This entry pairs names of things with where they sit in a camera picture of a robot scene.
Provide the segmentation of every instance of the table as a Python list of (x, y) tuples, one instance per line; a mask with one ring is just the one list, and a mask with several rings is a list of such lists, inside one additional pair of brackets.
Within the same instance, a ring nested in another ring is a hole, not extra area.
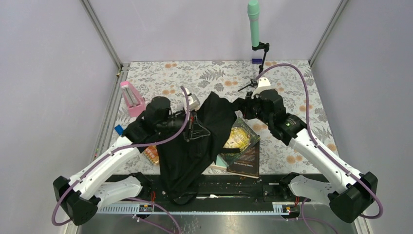
[[(310, 123), (315, 135), (332, 151), (337, 153), (336, 145), (328, 125), (321, 99), (314, 82), (311, 68), (306, 60), (266, 61), (264, 68), (277, 63), (291, 63), (304, 74), (310, 97)], [(173, 111), (183, 107), (183, 95), (180, 85), (188, 88), (203, 102), (211, 91), (229, 101), (245, 98), (252, 87), (240, 92), (241, 87), (250, 83), (258, 74), (258, 64), (251, 61), (166, 61), (166, 62), (132, 62), (127, 80), (132, 83), (142, 96), (150, 101), (155, 96), (165, 96), (171, 100)], [(287, 111), (305, 120), (305, 94), (298, 73), (289, 67), (278, 67), (267, 72), (272, 87), (283, 97)], [(122, 99), (115, 125), (123, 128), (133, 122)], [(257, 119), (246, 123), (261, 137), (260, 174), (300, 174), (319, 173), (307, 159), (281, 141), (272, 137), (267, 126)], [(113, 131), (111, 143), (118, 138)], [(159, 166), (153, 165), (144, 155), (137, 155), (126, 162), (115, 174), (142, 172), (160, 174)], [(204, 174), (226, 174), (226, 171), (207, 168)]]

